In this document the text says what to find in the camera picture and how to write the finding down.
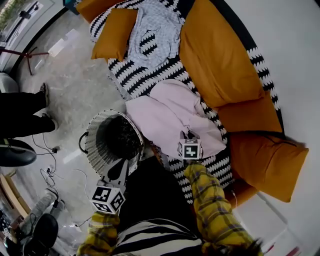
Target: yellow plaid shirt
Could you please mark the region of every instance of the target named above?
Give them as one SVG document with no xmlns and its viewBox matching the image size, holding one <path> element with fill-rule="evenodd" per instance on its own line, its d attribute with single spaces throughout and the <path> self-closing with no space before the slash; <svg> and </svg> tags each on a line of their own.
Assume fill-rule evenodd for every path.
<svg viewBox="0 0 320 256">
<path fill-rule="evenodd" d="M 184 175 L 192 187 L 197 227 L 204 240 L 203 254 L 206 255 L 208 247 L 249 247 L 253 239 L 233 216 L 231 205 L 225 199 L 219 181 L 203 165 L 197 163 L 189 165 Z M 89 224 L 89 235 L 78 248 L 77 256 L 112 255 L 119 223 L 117 215 L 96 212 Z"/>
</svg>

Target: leg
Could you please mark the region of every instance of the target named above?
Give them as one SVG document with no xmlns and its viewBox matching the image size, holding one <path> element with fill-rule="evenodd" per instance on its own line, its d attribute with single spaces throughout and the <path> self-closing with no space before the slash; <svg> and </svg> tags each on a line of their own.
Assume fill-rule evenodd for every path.
<svg viewBox="0 0 320 256">
<path fill-rule="evenodd" d="M 56 128 L 55 123 L 47 116 L 36 115 L 25 118 L 4 119 L 0 125 L 0 137 L 13 139 L 15 137 L 26 137 L 29 135 L 49 133 Z"/>
<path fill-rule="evenodd" d="M 10 117 L 16 114 L 33 115 L 46 107 L 46 97 L 42 91 L 36 94 L 26 92 L 0 93 L 0 109 L 3 115 Z"/>
<path fill-rule="evenodd" d="M 44 211 L 58 199 L 58 196 L 51 190 L 46 189 L 45 195 L 42 197 L 31 210 L 30 214 L 20 224 L 20 229 L 26 236 L 32 234 L 32 229 L 35 227 L 37 220 L 41 217 Z"/>
</svg>

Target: white wall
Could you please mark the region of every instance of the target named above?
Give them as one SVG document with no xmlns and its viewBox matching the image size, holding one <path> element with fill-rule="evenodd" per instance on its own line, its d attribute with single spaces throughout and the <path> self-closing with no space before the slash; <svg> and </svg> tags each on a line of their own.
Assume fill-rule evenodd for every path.
<svg viewBox="0 0 320 256">
<path fill-rule="evenodd" d="M 226 0 L 260 48 L 287 136 L 310 149 L 291 203 L 270 196 L 311 252 L 320 246 L 320 7 L 314 0 Z"/>
</svg>

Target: gray floor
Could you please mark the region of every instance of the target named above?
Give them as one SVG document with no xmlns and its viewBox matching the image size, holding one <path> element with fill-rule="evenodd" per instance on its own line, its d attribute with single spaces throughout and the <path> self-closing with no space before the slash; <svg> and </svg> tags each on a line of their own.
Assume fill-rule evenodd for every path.
<svg viewBox="0 0 320 256">
<path fill-rule="evenodd" d="M 124 101 L 115 85 L 108 79 L 106 61 L 91 60 L 94 43 L 90 41 L 89 24 L 81 16 L 75 16 L 70 11 L 63 14 L 36 41 L 34 47 L 37 46 L 38 49 L 35 52 L 48 51 L 59 39 L 64 39 L 71 29 L 79 32 L 79 36 L 70 45 L 56 57 L 43 58 L 44 65 L 35 70 L 33 76 L 29 74 L 27 63 L 22 61 L 16 80 L 22 92 L 36 93 L 43 82 L 50 87 L 50 105 L 43 111 L 48 111 L 57 120 L 59 128 L 45 133 L 44 137 L 49 147 L 60 147 L 60 151 L 55 155 L 57 176 L 53 179 L 72 220 L 82 223 L 91 216 L 93 210 L 85 194 L 85 175 L 73 169 L 80 169 L 87 174 L 86 190 L 89 196 L 95 188 L 98 176 L 86 156 L 79 154 L 79 137 L 98 112 L 105 109 L 123 110 Z M 31 59 L 33 70 L 40 59 Z M 42 134 L 35 135 L 34 139 L 37 144 L 44 146 Z M 31 136 L 21 140 L 31 145 L 38 154 L 45 153 L 34 145 Z M 13 177 L 30 207 L 47 187 L 40 169 L 46 169 L 49 165 L 54 165 L 53 158 L 50 155 L 41 155 L 33 164 L 19 167 L 17 175 Z M 86 232 L 87 224 L 81 229 Z"/>
</svg>

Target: black chair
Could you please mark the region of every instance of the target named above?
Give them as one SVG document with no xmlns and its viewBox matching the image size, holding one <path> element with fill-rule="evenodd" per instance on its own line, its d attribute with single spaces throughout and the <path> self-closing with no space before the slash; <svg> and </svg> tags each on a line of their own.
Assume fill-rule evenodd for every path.
<svg viewBox="0 0 320 256">
<path fill-rule="evenodd" d="M 35 224 L 32 236 L 22 248 L 23 256 L 47 256 L 58 236 L 58 222 L 49 213 L 43 214 Z"/>
<path fill-rule="evenodd" d="M 0 166 L 27 166 L 36 159 L 37 153 L 27 143 L 17 139 L 0 139 Z"/>
<path fill-rule="evenodd" d="M 58 222 L 49 213 L 43 214 L 36 222 L 32 235 L 21 246 L 7 237 L 4 246 L 9 256 L 48 256 L 58 237 Z"/>
</svg>

